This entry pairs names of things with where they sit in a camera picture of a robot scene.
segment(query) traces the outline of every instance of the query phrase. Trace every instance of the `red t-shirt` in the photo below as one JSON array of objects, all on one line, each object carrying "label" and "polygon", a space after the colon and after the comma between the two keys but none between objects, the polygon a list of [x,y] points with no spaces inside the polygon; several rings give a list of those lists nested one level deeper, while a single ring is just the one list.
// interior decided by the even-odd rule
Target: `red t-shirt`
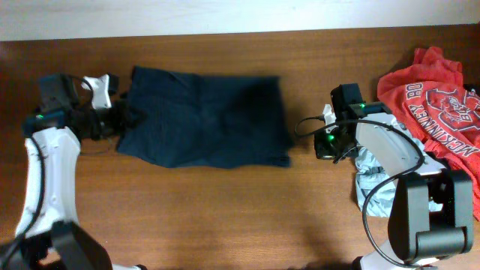
[{"label": "red t-shirt", "polygon": [[416,49],[413,65],[380,79],[377,94],[426,152],[469,174],[480,220],[480,97],[465,90],[461,63],[437,47]]}]

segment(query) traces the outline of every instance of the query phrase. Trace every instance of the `dark blue cloth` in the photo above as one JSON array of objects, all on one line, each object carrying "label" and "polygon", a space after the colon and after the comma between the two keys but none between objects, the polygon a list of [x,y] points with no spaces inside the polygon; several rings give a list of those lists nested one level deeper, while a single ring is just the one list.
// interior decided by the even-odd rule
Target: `dark blue cloth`
[{"label": "dark blue cloth", "polygon": [[278,78],[199,76],[135,67],[131,107],[146,120],[117,151],[162,167],[288,167],[287,132]]}]

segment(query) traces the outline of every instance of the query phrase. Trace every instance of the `folded cloth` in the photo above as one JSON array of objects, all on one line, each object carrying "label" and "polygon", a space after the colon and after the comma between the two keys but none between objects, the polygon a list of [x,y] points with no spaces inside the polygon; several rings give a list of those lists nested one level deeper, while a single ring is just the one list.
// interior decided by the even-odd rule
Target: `folded cloth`
[{"label": "folded cloth", "polygon": [[[418,139],[412,140],[420,149],[424,148],[422,142]],[[365,147],[360,148],[358,151],[358,157],[355,159],[355,166],[358,170],[355,176],[357,202],[358,207],[362,209],[365,203],[365,198],[370,191],[390,176],[385,173],[382,165]],[[368,203],[367,214],[374,217],[390,217],[396,189],[397,187],[395,187],[393,182],[380,188]],[[442,207],[443,205],[435,202],[429,202],[428,204],[428,208],[431,212],[440,211],[442,210]]]},{"label": "folded cloth", "polygon": [[135,67],[128,103],[146,118],[117,151],[162,167],[288,167],[278,77],[199,76]]},{"label": "folded cloth", "polygon": [[480,97],[464,88],[462,64],[437,47],[416,49],[413,64],[381,78],[377,94],[426,152],[469,174],[480,220]]}]

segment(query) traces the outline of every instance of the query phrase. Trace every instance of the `table surface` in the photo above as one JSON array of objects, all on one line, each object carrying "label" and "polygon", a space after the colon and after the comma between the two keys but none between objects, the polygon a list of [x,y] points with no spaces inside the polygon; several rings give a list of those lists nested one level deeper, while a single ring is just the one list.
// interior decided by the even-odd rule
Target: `table surface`
[{"label": "table surface", "polygon": [[[278,75],[288,128],[321,113],[329,92],[358,83],[376,97],[378,79],[438,46],[480,83],[480,26],[369,28],[257,34],[119,37],[0,43],[0,241],[14,235],[23,207],[27,160],[21,122],[40,101],[37,79],[56,72],[120,76],[134,65],[216,75]],[[315,128],[306,124],[306,128]],[[99,150],[107,142],[84,142]],[[313,139],[297,142],[289,169],[245,166],[165,169],[116,154],[79,157],[76,205],[82,227],[114,263],[149,269],[286,269],[350,263],[370,253],[356,205],[355,167],[317,160]],[[378,242],[385,218],[370,218]],[[475,241],[480,226],[475,222]],[[440,262],[477,269],[477,244]]]}]

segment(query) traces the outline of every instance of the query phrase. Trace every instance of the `white wall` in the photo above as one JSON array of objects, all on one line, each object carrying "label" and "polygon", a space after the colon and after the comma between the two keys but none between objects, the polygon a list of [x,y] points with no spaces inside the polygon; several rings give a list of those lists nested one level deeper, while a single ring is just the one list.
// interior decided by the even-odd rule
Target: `white wall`
[{"label": "white wall", "polygon": [[0,0],[0,41],[479,21],[479,0]]}]

